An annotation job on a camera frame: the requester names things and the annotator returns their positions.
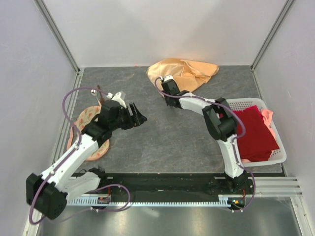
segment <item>silver ball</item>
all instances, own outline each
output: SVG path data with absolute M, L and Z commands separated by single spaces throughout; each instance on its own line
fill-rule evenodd
M 97 96 L 97 91 L 95 89 L 91 90 L 91 94 L 96 97 Z

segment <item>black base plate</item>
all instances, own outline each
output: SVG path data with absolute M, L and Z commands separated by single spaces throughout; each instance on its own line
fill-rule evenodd
M 226 180 L 217 174 L 105 174 L 100 187 L 122 184 L 131 193 L 131 202 L 216 202 L 218 195 L 252 194 L 252 180 L 248 179 L 237 189 L 227 188 Z M 125 202 L 126 191 L 111 188 L 112 202 Z

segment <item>gray floor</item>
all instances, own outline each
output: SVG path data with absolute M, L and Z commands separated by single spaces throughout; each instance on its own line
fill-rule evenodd
M 124 91 L 148 118 L 142 126 L 113 132 L 109 151 L 100 160 L 78 169 L 101 166 L 107 172 L 208 172 L 224 171 L 219 146 L 209 135 L 202 116 L 167 107 L 146 75 L 146 67 L 87 68 L 81 86 L 100 85 L 106 92 Z M 221 66 L 209 83 L 194 92 L 207 98 L 258 97 L 249 66 Z M 73 117 L 97 105 L 89 91 L 80 91 Z M 281 165 L 253 168 L 255 172 L 281 172 Z
M 60 219 L 83 207 L 69 206 Z M 243 213 L 215 207 L 131 207 L 86 211 L 60 224 L 44 221 L 38 236 L 300 236 L 289 198 L 256 198 Z

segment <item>gray mat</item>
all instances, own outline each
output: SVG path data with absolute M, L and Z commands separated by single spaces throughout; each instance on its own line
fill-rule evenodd
M 101 166 L 112 173 L 224 171 L 220 148 L 209 135 L 205 121 L 191 111 L 167 107 L 146 75 L 146 67 L 86 68 L 81 86 L 100 85 L 106 92 L 126 93 L 148 118 L 142 126 L 116 130 L 109 151 L 97 161 L 84 162 L 78 169 Z M 194 92 L 207 98 L 258 97 L 249 66 L 221 66 L 209 83 Z M 80 91 L 73 117 L 97 105 L 89 91 Z M 253 168 L 255 172 L 281 172 L 281 165 Z

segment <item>fabric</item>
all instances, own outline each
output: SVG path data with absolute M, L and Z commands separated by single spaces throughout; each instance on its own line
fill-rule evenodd
M 265 125 L 259 109 L 257 106 L 252 106 L 235 113 L 246 128 L 246 134 L 237 140 L 242 162 L 267 161 L 272 151 L 279 149 L 279 146 Z M 241 133 L 242 128 L 238 125 L 237 134 Z
M 172 75 L 180 91 L 193 92 L 201 85 L 207 83 L 219 70 L 219 66 L 204 62 L 168 58 L 151 65 L 147 70 L 150 81 L 159 76 Z M 162 89 L 161 81 L 157 83 Z
M 86 108 L 81 114 L 79 115 L 75 125 L 79 128 L 80 131 L 84 129 L 84 127 L 91 122 L 92 118 L 100 113 L 100 106 L 92 106 Z M 70 138 L 67 143 L 67 150 L 71 147 L 73 140 L 73 128 L 71 127 L 70 130 Z M 89 156 L 86 160 L 87 161 L 94 161 L 100 159 L 109 149 L 109 140 L 107 140 L 103 145 L 95 151 L 91 156 Z
M 262 115 L 262 118 L 263 118 L 263 121 L 264 121 L 266 127 L 269 129 L 269 131 L 272 134 L 272 136 L 274 137 L 274 139 L 277 140 L 274 130 L 270 127 L 271 121 L 272 121 L 272 114 L 273 114 L 273 111 L 270 111 L 268 109 L 262 109 L 261 110 L 261 115 Z

